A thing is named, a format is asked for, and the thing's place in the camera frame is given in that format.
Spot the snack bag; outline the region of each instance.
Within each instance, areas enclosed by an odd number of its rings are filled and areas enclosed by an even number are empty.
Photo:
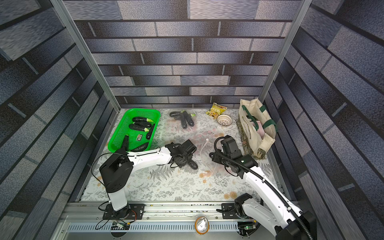
[[[213,103],[211,110],[206,112],[206,114],[216,119],[219,115],[223,114],[223,112],[225,112],[226,109],[227,107],[221,106],[217,103]]]

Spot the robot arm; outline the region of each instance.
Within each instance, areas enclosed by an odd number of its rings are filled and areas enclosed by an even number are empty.
[[[251,195],[245,193],[235,199],[234,210],[236,214],[255,219],[270,231],[276,239],[300,240],[316,238],[315,217],[310,212],[303,213],[299,207],[281,194],[265,176],[257,162],[249,154],[244,156],[241,154],[236,141],[231,136],[227,135],[218,138],[215,145],[219,139],[223,139],[221,141],[223,152],[215,149],[215,152],[210,153],[212,161],[231,167],[233,172],[237,173],[240,178],[245,179],[256,190],[270,209],[260,205]]]
[[[221,145],[223,152],[215,148],[210,157],[216,163],[231,167],[240,178],[251,185],[267,204],[269,209],[260,205],[251,195],[245,193],[235,199],[235,211],[239,216],[249,216],[268,231],[276,239],[281,240],[304,240],[316,239],[316,219],[309,213],[303,213],[299,207],[291,203],[279,190],[266,178],[257,162],[250,155],[242,155],[236,141],[231,136],[223,139]],[[124,187],[129,175],[141,168],[176,163],[179,167],[187,164],[192,158],[196,147],[190,140],[183,144],[170,143],[164,147],[145,152],[126,152],[123,147],[117,150],[100,167],[100,173],[110,198],[112,209],[110,219],[124,219],[129,213],[127,198]]]
[[[121,219],[127,215],[127,198],[124,187],[129,175],[139,169],[160,164],[177,164],[183,167],[192,159],[196,151],[190,140],[183,144],[170,143],[164,147],[145,152],[126,152],[128,136],[123,141],[123,147],[118,149],[100,166],[101,177],[113,207],[112,216]]]

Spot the canvas tote bag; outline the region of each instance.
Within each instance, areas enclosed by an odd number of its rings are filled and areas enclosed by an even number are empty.
[[[251,101],[241,99],[239,120],[253,155],[258,159],[265,158],[266,152],[271,148],[276,137],[276,123],[269,116],[266,107],[259,99]],[[262,124],[265,132],[263,138],[257,133],[258,123],[256,121],[260,121]]]

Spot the plastic bag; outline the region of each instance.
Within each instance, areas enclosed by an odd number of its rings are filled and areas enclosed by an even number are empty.
[[[227,107],[221,106],[217,103],[213,103],[211,110],[206,112],[206,114],[216,119],[219,115],[223,114],[223,112],[225,112],[226,109]]]
[[[186,110],[172,111],[169,113],[169,116],[175,120],[179,120],[183,129],[187,129],[188,126],[195,126],[193,117],[196,116],[196,114],[188,113]]]
[[[214,149],[214,144],[211,143],[209,141],[209,139],[207,138],[205,144],[203,145],[203,147],[200,150],[200,157],[201,157],[201,160],[204,161],[204,165],[209,168],[210,172],[208,172],[208,171],[201,172],[202,174],[213,175],[213,173],[217,167],[217,163],[212,161],[212,159],[209,157],[209,153],[213,152],[214,151],[213,149]]]

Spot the small white bowl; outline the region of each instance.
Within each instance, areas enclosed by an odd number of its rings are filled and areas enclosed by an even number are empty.
[[[229,126],[232,124],[232,118],[228,115],[225,115],[225,114],[221,114],[219,115],[219,117],[217,117],[217,122],[221,125],[221,126]]]

